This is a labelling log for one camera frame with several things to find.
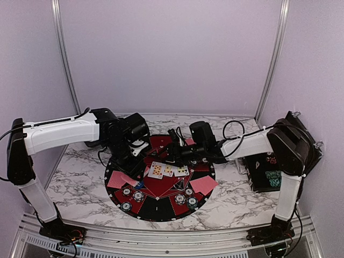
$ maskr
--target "poker chip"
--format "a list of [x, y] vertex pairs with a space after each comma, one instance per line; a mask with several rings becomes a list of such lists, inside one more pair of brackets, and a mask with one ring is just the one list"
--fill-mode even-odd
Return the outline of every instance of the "poker chip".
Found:
[[189, 209], [193, 210], [194, 208], [197, 207], [198, 200], [195, 197], [190, 197], [187, 201], [187, 206]]
[[131, 210], [131, 207], [132, 207], [131, 203], [128, 203], [128, 202], [122, 203], [120, 206], [122, 211], [129, 211]]
[[123, 194], [123, 196], [129, 196], [131, 194], [130, 188], [124, 188], [122, 190], [122, 194]]
[[140, 202], [143, 201], [144, 195], [143, 195], [142, 192], [136, 192], [136, 193], [133, 194], [133, 198], [134, 198], [134, 200], [135, 200], [136, 202], [140, 203]]
[[145, 185], [144, 182], [141, 181], [136, 185], [135, 189], [141, 189], [142, 187], [144, 187], [144, 185]]
[[186, 188], [185, 194], [186, 194], [187, 196], [191, 196], [191, 195], [194, 194], [194, 191], [193, 191], [191, 188]]
[[185, 198], [185, 196], [183, 196], [183, 195], [176, 195], [176, 196], [174, 197], [174, 201], [175, 201], [176, 204], [178, 204], [178, 205], [183, 205], [183, 204], [185, 203], [185, 201], [186, 201], [186, 198]]

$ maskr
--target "purple wall panel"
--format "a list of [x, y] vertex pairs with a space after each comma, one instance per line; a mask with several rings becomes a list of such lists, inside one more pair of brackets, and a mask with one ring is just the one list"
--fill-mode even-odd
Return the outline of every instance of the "purple wall panel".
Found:
[[[0, 1], [0, 132], [15, 118], [42, 121], [73, 115], [74, 109], [59, 56], [50, 1]], [[0, 142], [0, 174], [6, 177], [6, 146]], [[44, 184], [61, 148], [34, 157]], [[8, 257], [23, 211], [19, 190], [0, 181], [0, 253]]]
[[281, 1], [61, 1], [81, 108], [253, 116]]
[[310, 214], [325, 257], [343, 257], [344, 2], [293, 1], [262, 124], [300, 111], [325, 143], [305, 182], [300, 208]]

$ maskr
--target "playing card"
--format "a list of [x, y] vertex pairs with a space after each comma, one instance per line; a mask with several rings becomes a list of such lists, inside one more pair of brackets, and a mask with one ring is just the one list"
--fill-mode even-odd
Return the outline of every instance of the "playing card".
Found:
[[179, 167], [177, 168], [176, 171], [174, 171], [174, 176], [188, 176], [188, 175], [190, 175], [188, 166]]
[[148, 172], [148, 177], [162, 179], [163, 174], [162, 172], [165, 170], [165, 164], [159, 162], [152, 162], [152, 166]]
[[165, 170], [162, 172], [162, 174], [164, 176], [173, 177], [173, 168], [176, 168], [176, 167], [171, 166], [171, 165], [166, 165]]

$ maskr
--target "table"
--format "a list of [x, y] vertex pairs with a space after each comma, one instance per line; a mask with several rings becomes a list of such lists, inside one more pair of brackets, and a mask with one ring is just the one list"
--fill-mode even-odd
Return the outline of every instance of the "table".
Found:
[[[247, 132], [258, 129], [252, 118], [217, 116], [143, 115], [151, 134], [166, 134], [167, 129], [181, 127], [191, 137], [189, 125], [195, 121], [210, 123], [216, 138], [222, 139], [222, 128], [229, 120], [240, 120]], [[232, 124], [227, 136], [240, 134], [241, 127]], [[278, 192], [253, 193], [248, 178], [237, 172], [234, 162], [215, 164], [218, 186], [209, 200], [191, 215], [168, 222], [150, 222], [133, 218], [110, 200], [104, 186], [104, 167], [97, 152], [83, 143], [69, 145], [48, 186], [47, 193], [65, 219], [83, 223], [146, 230], [216, 230], [269, 223], [274, 214]], [[103, 154], [107, 161], [109, 153]]]

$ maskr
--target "black poker chip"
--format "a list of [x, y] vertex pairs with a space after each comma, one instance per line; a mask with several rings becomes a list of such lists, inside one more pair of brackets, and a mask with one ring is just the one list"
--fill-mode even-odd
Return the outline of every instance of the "black poker chip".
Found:
[[131, 207], [132, 207], [132, 205], [129, 202], [122, 203], [120, 206], [122, 211], [129, 211], [129, 210], [131, 210]]
[[144, 195], [142, 192], [135, 192], [133, 194], [133, 198], [136, 202], [140, 203], [144, 200]]
[[178, 204], [178, 205], [183, 205], [183, 204], [185, 203], [185, 201], [186, 201], [186, 198], [185, 198], [185, 196], [183, 196], [183, 195], [176, 195], [176, 196], [174, 197], [174, 201], [175, 201], [176, 204]]
[[131, 194], [130, 188], [124, 188], [122, 190], [122, 194], [123, 194], [123, 196], [129, 196]]
[[188, 206], [189, 209], [193, 210], [194, 208], [197, 207], [197, 204], [198, 204], [198, 200], [197, 200], [196, 197], [188, 198], [187, 206]]
[[186, 188], [185, 194], [187, 196], [192, 196], [194, 194], [194, 191], [191, 188]]

